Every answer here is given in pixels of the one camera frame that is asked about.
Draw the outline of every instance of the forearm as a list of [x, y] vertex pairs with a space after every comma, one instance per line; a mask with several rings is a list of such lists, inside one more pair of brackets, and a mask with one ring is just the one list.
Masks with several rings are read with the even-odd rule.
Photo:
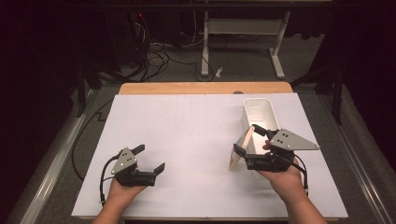
[[106, 224], [116, 224], [120, 219], [123, 209], [118, 206], [118, 204], [105, 203], [105, 206], [100, 211], [96, 219], [93, 221], [94, 224], [106, 223]]
[[285, 202], [291, 224], [321, 224], [327, 223], [319, 210], [312, 204], [308, 197], [299, 202]]

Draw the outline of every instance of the dark background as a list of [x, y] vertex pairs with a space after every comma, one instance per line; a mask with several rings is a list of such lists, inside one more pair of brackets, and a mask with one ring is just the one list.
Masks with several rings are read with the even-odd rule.
[[[77, 86], [81, 59], [120, 70], [121, 63], [133, 62], [128, 50], [134, 51], [135, 42], [125, 12], [69, 11], [49, 0], [1, 4], [1, 199], [6, 203], [1, 206], [0, 222], [4, 222], [70, 113], [73, 102], [69, 95]], [[386, 2], [371, 4], [369, 10], [291, 13], [286, 36], [326, 34], [311, 71], [337, 61], [356, 107], [395, 168], [396, 20]], [[216, 16], [231, 15], [261, 16], [235, 11]], [[175, 45], [179, 31], [193, 35], [190, 13], [144, 12], [144, 16], [154, 34]], [[202, 29], [202, 12], [197, 12], [197, 21]]]

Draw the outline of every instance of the white tabletop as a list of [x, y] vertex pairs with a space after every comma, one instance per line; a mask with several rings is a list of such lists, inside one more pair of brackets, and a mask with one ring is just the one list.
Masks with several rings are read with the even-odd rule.
[[[125, 147], [146, 145], [140, 171], [165, 162], [155, 187], [144, 190], [125, 218], [287, 218], [285, 205], [268, 181], [258, 180], [240, 161], [229, 171], [233, 143], [243, 133], [247, 98], [271, 100], [279, 127], [316, 142], [296, 93], [117, 95], [72, 216], [95, 217], [101, 210], [99, 181], [105, 163]], [[320, 150], [297, 151], [309, 173], [309, 197], [326, 218], [347, 217]], [[113, 163], [106, 170], [111, 176]], [[110, 181], [104, 184], [108, 192]]]

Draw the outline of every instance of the white table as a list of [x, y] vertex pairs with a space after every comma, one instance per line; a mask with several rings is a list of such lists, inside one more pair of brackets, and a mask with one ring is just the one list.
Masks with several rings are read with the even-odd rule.
[[[228, 0], [225, 2], [247, 3], [247, 2], [330, 2], [332, 0]], [[203, 59], [201, 63], [201, 75], [207, 77], [209, 75], [209, 34], [228, 34], [228, 35], [276, 35], [276, 43], [273, 48], [269, 49], [271, 60], [273, 62], [276, 76], [279, 79], [285, 78], [278, 52], [282, 43], [283, 35], [288, 26], [290, 12], [286, 11], [282, 18], [278, 20], [248, 20], [248, 19], [210, 19], [209, 13], [205, 12], [204, 18], [204, 47]]]
[[[145, 144], [146, 150], [137, 155], [139, 169], [152, 171], [166, 162], [165, 170], [156, 186], [125, 210], [125, 219], [287, 219], [285, 205], [269, 183], [255, 179], [243, 161], [228, 171], [231, 148], [244, 131], [243, 101], [257, 97], [272, 101], [280, 127], [316, 142], [295, 93], [117, 95], [72, 216], [95, 217], [101, 209], [99, 180], [106, 161], [124, 147]], [[347, 217], [320, 150], [296, 154], [307, 166], [309, 197], [322, 215]]]

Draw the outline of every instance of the triangular metal plate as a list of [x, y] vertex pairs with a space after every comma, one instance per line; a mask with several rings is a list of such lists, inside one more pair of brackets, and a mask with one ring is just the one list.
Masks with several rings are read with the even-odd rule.
[[289, 130], [281, 129], [274, 136], [270, 145], [280, 147], [285, 150], [318, 150], [319, 145], [308, 141], [296, 133]]
[[137, 163], [137, 158], [134, 156], [134, 153], [132, 153], [131, 149], [126, 147], [123, 149], [120, 153], [120, 157], [117, 160], [116, 164], [113, 167], [113, 170], [111, 171], [111, 174], [116, 174], [132, 165]]

